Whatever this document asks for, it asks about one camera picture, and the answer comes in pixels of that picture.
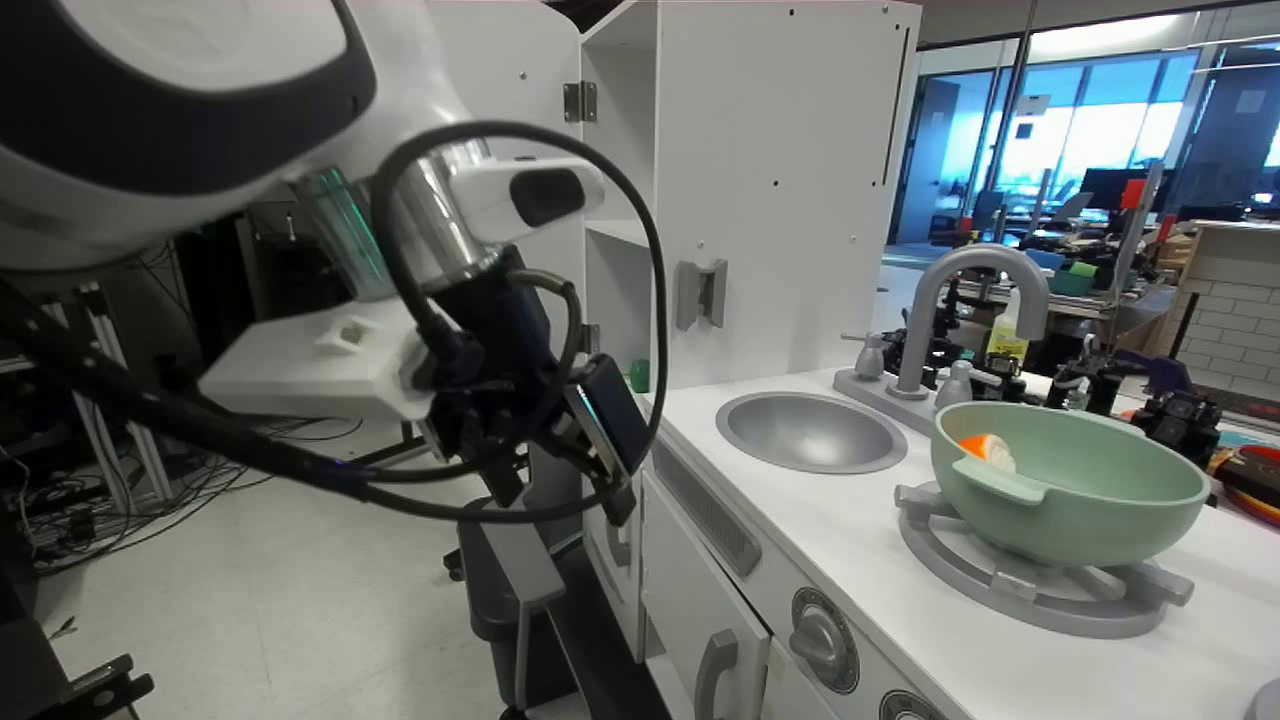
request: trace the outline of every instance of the green bowl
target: green bowl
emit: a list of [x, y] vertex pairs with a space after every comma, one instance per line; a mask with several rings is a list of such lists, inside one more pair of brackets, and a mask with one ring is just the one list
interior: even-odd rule
[[[1005, 435], [1014, 470], [965, 457], [970, 431]], [[932, 470], [974, 534], [1055, 568], [1150, 560], [1206, 495], [1206, 476], [1139, 426], [1024, 405], [936, 410]]]

